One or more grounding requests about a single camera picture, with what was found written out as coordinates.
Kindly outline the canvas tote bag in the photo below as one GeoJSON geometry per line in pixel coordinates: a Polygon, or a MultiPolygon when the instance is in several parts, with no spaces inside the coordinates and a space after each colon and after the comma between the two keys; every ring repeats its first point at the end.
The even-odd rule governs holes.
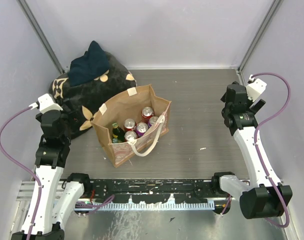
{"type": "Polygon", "coordinates": [[[151,85],[129,88],[101,105],[91,125],[114,167],[119,167],[134,156],[145,157],[154,149],[159,138],[169,132],[170,106],[169,100],[156,96],[151,85]],[[157,123],[131,143],[113,143],[112,123],[117,123],[121,128],[126,119],[140,123],[144,107],[154,110],[157,123]]]}

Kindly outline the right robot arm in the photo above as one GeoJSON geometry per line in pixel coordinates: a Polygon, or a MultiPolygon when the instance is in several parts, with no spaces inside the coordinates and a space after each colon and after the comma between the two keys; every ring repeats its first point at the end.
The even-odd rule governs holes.
{"type": "Polygon", "coordinates": [[[238,200],[246,219],[280,217],[293,196],[291,187],[283,185],[273,170],[261,142],[255,115],[265,104],[259,96],[266,86],[258,78],[247,86],[233,82],[221,98],[224,124],[241,150],[250,184],[232,172],[216,172],[211,191],[217,197],[229,194],[238,200]]]}

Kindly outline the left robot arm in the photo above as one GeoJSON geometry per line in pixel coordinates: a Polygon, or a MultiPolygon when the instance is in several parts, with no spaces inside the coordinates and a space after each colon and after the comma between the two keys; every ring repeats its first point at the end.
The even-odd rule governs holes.
{"type": "Polygon", "coordinates": [[[71,134],[67,112],[46,93],[31,104],[40,113],[42,136],[35,154],[36,180],[25,221],[13,240],[62,240],[70,214],[79,198],[91,195],[93,186],[85,173],[72,173],[66,180],[64,191],[55,200],[60,178],[70,152],[71,134]]]}

